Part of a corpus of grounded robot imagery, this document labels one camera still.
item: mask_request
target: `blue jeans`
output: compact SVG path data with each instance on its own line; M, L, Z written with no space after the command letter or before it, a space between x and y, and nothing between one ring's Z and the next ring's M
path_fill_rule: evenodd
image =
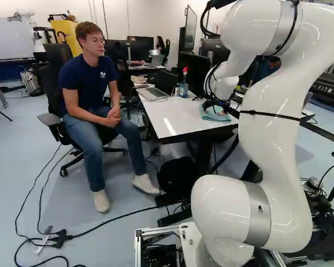
M101 106L88 111L100 117L107 117L110 108ZM102 142L97 133L96 126L94 123L80 120L69 114L64 115L63 121L70 137L83 149L84 167L87 173L90 190L98 192L104 189L105 182L102 174ZM139 128L131 121L122 118L120 123L114 127L114 130L127 139L127 145L129 147L129 153L135 173L137 175L147 173Z

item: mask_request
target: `office chair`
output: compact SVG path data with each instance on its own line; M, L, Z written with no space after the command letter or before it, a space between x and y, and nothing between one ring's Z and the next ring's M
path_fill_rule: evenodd
M126 108L127 112L127 119L131 119L131 98L136 93L134 87L134 83L131 80L131 71L129 70L129 67L126 62L123 60L117 61L117 71L119 73L119 78L116 81L117 83L117 89L119 92L123 95L125 102L120 102L120 108ZM104 102L106 105L111 105L111 98L110 96L104 97Z
M70 138L68 132L66 131L62 117L59 115L61 90L58 88L57 85L58 74L63 63L69 60L71 57L69 51L67 50L67 46L65 45L62 46L61 44L53 43L44 44L43 46L45 47L46 51L46 47L50 46L48 50L51 52L55 52L53 54L47 53L50 64L40 67L38 69L41 77L41 85L43 87L43 91L48 98L49 113L44 113L37 117L41 122L43 122L50 128L57 142L60 142L63 145L72 145L76 149L76 151L70 153L70 155L74 155L76 156L76 158L73 159L71 162L61 166L60 175L62 177L65 177L68 175L67 168L73 166L74 164L78 163L83 159L82 148L79 147L79 145L75 143L72 138ZM124 155L127 154L127 149L114 149L110 147L105 147L105 145L109 144L118 136L118 134L113 129L97 125L97 130L103 144L104 152L123 152Z
M168 61L168 55L169 55L169 49L170 49L170 46L171 46L171 41L170 39L166 39L166 48L165 48L165 57L163 58L163 62L162 62L162 65L164 66L167 61Z

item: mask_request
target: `white sneaker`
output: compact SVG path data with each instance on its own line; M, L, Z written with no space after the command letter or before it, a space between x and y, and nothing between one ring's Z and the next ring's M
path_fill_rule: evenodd
M152 185L148 174L135 175L132 184L145 193L158 195L160 190Z
M93 192L95 208L98 212L107 212L110 208L110 202L107 198L105 190L100 190L99 192Z

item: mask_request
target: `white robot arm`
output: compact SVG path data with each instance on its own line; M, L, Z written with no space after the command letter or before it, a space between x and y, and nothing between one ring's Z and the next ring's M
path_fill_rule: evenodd
M312 234L312 219L296 168L303 100L334 62L334 7L279 0L240 0L225 17L221 40L230 56L211 86L228 99L237 76L256 55L275 55L280 69L253 85L239 118L240 144L263 172L260 184L207 175L194 185L191 209L210 256L242 266L254 246L292 253Z

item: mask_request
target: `laptop keyboard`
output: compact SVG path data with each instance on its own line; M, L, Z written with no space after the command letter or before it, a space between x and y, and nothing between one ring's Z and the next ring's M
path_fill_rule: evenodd
M166 96L166 94L161 93L160 91L158 91L156 88L153 87L146 88L146 90L152 93L156 97Z

